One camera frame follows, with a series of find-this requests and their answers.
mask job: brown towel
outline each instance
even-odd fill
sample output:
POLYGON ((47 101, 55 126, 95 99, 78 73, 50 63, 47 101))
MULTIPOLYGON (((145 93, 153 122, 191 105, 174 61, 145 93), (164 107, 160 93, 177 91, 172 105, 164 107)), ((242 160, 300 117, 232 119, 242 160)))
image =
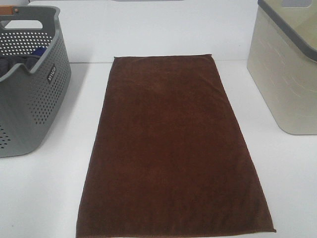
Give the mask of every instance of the brown towel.
POLYGON ((275 230, 211 55, 115 58, 77 237, 254 232, 275 230))

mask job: storage bin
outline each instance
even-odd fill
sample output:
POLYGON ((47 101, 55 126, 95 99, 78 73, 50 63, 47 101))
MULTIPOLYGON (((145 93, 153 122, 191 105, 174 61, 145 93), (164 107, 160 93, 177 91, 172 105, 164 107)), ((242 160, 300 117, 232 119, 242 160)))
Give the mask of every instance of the storage bin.
POLYGON ((317 134, 317 0, 303 8, 258 4, 249 72, 281 129, 317 134))
POLYGON ((0 55, 30 54, 47 48, 28 70, 16 64, 0 78, 0 157, 22 155, 43 141, 69 84, 71 71, 58 20, 59 9, 19 6, 1 21, 37 20, 42 29, 7 29, 0 26, 0 55))

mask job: gray plastic basket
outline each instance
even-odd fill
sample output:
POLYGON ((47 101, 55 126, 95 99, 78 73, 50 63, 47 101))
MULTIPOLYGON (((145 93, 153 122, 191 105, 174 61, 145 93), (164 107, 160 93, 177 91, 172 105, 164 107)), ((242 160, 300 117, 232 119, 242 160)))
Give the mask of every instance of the gray plastic basket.
POLYGON ((58 20, 59 9, 21 6, 6 20, 38 20, 42 29, 6 29, 0 26, 0 55, 30 54, 47 47, 28 70, 16 64, 0 77, 0 157, 35 150, 44 139, 66 93, 71 71, 58 20))

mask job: gray bin rim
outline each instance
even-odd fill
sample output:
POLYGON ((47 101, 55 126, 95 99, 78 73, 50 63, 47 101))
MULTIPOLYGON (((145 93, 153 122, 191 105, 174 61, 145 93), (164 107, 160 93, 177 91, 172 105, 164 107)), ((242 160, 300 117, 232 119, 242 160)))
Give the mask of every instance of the gray bin rim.
POLYGON ((278 15, 273 8, 265 2, 258 0, 258 5, 277 24, 277 26, 288 36, 288 38, 300 49, 300 51, 313 61, 317 61, 317 49, 310 46, 285 20, 278 15))

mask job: white wall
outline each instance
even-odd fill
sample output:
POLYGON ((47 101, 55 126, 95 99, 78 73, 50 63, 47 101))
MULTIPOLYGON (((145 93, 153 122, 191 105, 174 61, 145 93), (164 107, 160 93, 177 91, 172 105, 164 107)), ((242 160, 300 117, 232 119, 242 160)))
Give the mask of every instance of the white wall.
POLYGON ((29 0, 0 0, 0 5, 26 5, 29 0))

